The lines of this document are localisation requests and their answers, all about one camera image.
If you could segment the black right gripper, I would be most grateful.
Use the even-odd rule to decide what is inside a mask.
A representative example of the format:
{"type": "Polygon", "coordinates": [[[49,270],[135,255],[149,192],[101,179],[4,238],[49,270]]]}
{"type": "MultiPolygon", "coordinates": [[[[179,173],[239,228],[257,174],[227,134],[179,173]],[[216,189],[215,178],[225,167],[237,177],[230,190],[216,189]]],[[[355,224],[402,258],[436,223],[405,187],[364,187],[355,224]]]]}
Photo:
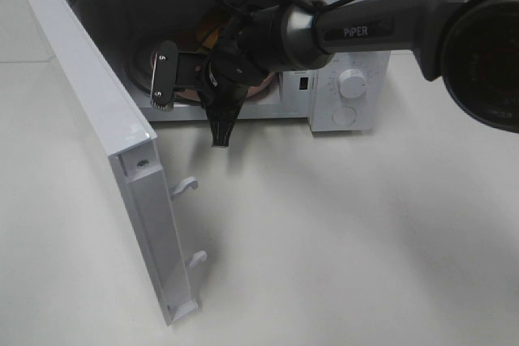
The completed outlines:
{"type": "Polygon", "coordinates": [[[237,44],[216,44],[204,61],[201,105],[206,111],[213,147],[228,147],[250,87],[268,72],[237,44]]]}

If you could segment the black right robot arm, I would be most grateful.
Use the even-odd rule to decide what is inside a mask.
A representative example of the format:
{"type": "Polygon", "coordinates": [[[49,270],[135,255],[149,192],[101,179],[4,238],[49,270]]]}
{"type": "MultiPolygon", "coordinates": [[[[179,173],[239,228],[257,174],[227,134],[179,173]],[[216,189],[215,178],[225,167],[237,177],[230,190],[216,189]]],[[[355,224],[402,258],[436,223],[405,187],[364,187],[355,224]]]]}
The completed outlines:
{"type": "Polygon", "coordinates": [[[409,50],[470,117],[518,130],[518,0],[215,0],[230,21],[199,97],[227,147],[247,90],[268,74],[318,70],[336,53],[409,50]]]}

